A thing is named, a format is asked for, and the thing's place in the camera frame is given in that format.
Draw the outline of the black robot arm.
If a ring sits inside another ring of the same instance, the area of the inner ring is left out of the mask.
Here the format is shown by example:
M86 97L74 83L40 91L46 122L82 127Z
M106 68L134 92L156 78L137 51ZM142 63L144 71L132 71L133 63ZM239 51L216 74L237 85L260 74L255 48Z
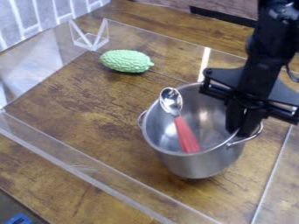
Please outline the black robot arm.
M299 123L299 91L280 80L299 52L299 0L259 0L257 21L239 68L207 68L200 92L225 104L225 129L248 137L269 116Z

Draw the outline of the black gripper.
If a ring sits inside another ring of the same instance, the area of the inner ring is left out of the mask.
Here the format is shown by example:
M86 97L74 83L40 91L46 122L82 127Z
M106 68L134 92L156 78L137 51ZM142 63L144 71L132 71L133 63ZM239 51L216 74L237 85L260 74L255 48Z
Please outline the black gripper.
M200 92L224 101L225 128L248 137L269 116L299 123L299 91L280 80L284 61L248 57L237 68L207 67L203 70Z

